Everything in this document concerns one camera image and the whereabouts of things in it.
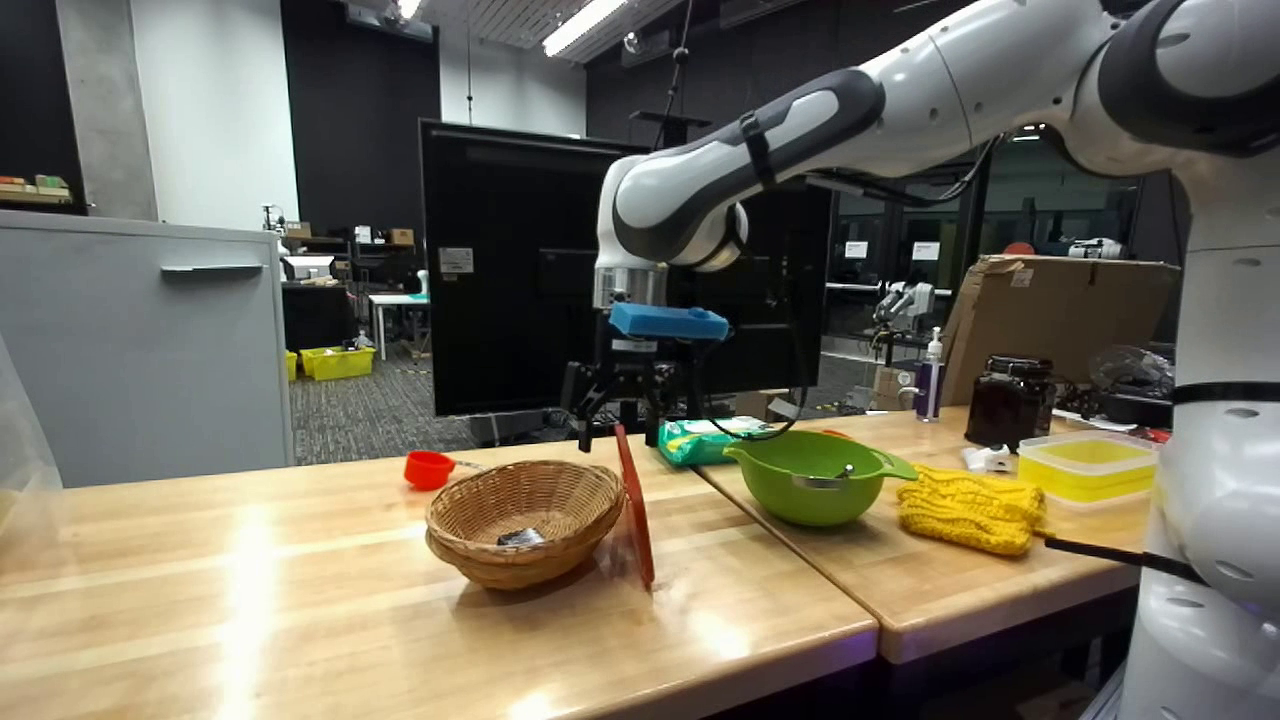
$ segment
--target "desk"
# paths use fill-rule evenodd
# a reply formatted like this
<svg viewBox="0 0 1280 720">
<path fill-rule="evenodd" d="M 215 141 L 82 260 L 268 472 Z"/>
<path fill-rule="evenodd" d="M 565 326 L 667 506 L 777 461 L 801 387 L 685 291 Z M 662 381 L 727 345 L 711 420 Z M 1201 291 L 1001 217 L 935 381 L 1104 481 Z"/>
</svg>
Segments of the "desk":
<svg viewBox="0 0 1280 720">
<path fill-rule="evenodd" d="M 366 291 L 370 345 L 374 355 L 386 362 L 386 309 L 428 309 L 422 291 Z"/>
<path fill-rule="evenodd" d="M 609 547 L 474 591 L 399 461 L 73 490 L 58 547 L 0 558 L 0 717 L 703 717 L 876 658 L 872 616 L 760 523 L 639 440 L 636 466 L 652 595 Z"/>
<path fill-rule="evenodd" d="M 945 413 L 939 424 L 893 413 L 816 420 L 808 427 L 836 427 L 904 461 L 961 469 L 963 413 Z M 709 475 L 879 622 L 879 658 L 888 664 L 913 664 L 1135 586 L 1135 574 L 1119 564 L 1053 547 L 1037 547 L 1029 559 L 995 559 L 973 547 L 917 541 L 894 523 L 894 485 L 883 485 L 860 523 L 803 534 L 764 518 L 748 496 L 741 469 L 718 466 L 709 469 Z M 1142 518 L 1142 506 L 1112 512 L 1049 512 L 1049 527 L 1093 546 L 1142 547 Z"/>
</svg>

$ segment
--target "red cup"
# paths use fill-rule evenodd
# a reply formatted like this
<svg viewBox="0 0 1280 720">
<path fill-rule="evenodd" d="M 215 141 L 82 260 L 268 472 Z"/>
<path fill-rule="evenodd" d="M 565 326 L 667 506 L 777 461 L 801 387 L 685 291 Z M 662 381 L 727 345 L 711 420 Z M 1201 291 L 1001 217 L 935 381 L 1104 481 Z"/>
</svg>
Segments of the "red cup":
<svg viewBox="0 0 1280 720">
<path fill-rule="evenodd" d="M 405 456 L 405 485 L 415 494 L 431 494 L 431 490 L 446 485 L 453 469 L 455 469 L 455 461 L 446 461 L 442 454 L 413 447 Z"/>
</svg>

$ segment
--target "yellow container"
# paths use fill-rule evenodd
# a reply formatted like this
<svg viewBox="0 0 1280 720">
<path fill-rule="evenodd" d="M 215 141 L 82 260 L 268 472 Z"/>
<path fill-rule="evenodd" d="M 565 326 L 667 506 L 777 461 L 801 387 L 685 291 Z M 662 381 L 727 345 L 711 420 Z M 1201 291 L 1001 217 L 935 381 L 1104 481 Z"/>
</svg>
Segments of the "yellow container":
<svg viewBox="0 0 1280 720">
<path fill-rule="evenodd" d="M 1152 494 L 1156 447 L 1125 436 L 1043 436 L 1025 440 L 1016 475 L 1069 506 L 1106 506 Z"/>
<path fill-rule="evenodd" d="M 350 381 L 370 371 L 370 349 L 305 349 L 308 381 Z"/>
</svg>

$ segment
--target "woven basket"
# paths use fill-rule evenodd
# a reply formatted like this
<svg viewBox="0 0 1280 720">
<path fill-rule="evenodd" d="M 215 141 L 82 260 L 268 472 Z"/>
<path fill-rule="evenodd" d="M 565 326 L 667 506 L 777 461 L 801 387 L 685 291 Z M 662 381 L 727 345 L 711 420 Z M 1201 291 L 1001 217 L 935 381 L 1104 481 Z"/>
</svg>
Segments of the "woven basket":
<svg viewBox="0 0 1280 720">
<path fill-rule="evenodd" d="M 428 518 L 428 547 L 479 587 L 533 587 L 585 564 L 621 518 L 609 469 L 518 461 L 442 485 Z M 544 546 L 494 541 L 537 527 Z"/>
</svg>

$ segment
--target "yellow cloth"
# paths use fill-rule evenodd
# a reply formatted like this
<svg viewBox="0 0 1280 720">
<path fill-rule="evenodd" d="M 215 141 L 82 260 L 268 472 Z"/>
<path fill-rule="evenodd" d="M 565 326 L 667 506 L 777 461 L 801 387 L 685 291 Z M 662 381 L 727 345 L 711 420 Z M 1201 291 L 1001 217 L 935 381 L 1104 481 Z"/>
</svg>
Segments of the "yellow cloth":
<svg viewBox="0 0 1280 720">
<path fill-rule="evenodd" d="M 894 521 L 913 538 L 1018 559 L 1037 547 L 1043 496 L 1029 481 L 921 469 L 894 494 Z"/>
</svg>

